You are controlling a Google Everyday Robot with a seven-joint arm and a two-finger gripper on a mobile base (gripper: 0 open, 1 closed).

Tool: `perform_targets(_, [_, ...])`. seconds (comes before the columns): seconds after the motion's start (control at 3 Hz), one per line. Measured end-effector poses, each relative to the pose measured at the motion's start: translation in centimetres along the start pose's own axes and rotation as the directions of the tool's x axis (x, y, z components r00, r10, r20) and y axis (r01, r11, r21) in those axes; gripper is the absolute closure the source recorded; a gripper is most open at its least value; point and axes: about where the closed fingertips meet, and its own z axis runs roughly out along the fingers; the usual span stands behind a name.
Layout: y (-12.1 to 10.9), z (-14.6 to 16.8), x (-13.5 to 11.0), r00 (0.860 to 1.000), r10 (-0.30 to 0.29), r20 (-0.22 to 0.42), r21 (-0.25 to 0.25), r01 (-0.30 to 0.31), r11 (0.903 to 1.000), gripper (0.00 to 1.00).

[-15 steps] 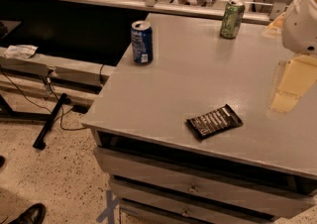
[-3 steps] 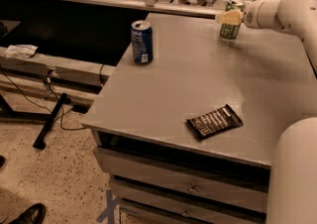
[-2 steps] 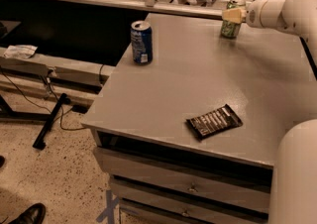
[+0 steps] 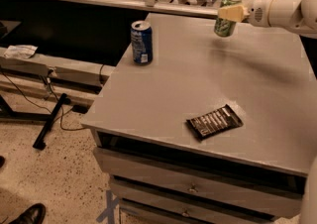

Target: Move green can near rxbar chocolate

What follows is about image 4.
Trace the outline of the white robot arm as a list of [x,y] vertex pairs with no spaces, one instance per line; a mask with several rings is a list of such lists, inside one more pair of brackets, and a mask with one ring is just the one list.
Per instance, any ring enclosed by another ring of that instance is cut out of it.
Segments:
[[[233,22],[247,19],[255,27],[283,28],[299,35],[316,72],[317,0],[251,0],[219,8],[218,17]],[[317,224],[317,157],[306,180],[298,224]]]

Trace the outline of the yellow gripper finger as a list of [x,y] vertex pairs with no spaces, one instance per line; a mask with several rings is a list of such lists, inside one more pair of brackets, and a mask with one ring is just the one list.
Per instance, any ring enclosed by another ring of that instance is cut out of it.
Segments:
[[221,7],[218,10],[218,17],[233,22],[243,22],[249,17],[248,8],[242,4]]

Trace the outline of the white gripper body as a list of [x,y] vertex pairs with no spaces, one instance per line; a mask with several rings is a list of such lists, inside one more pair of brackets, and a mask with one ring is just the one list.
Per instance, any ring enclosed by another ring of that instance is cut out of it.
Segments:
[[250,0],[247,3],[248,21],[256,27],[268,27],[268,13],[272,0]]

